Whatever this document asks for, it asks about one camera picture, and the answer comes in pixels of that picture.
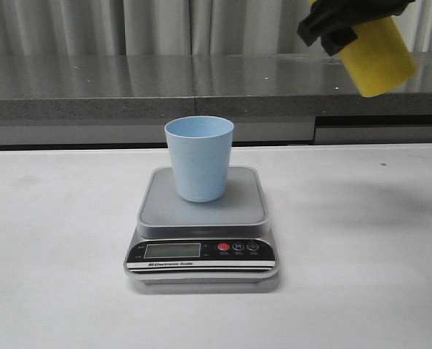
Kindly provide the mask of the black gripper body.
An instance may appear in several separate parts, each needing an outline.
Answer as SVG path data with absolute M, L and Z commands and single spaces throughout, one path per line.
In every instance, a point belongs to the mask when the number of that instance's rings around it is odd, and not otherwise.
M 401 15 L 410 1 L 314 1 L 310 12 L 297 27 L 297 34 L 307 46 L 317 39 L 330 56 L 352 44 L 380 44 L 397 34 L 385 24 Z

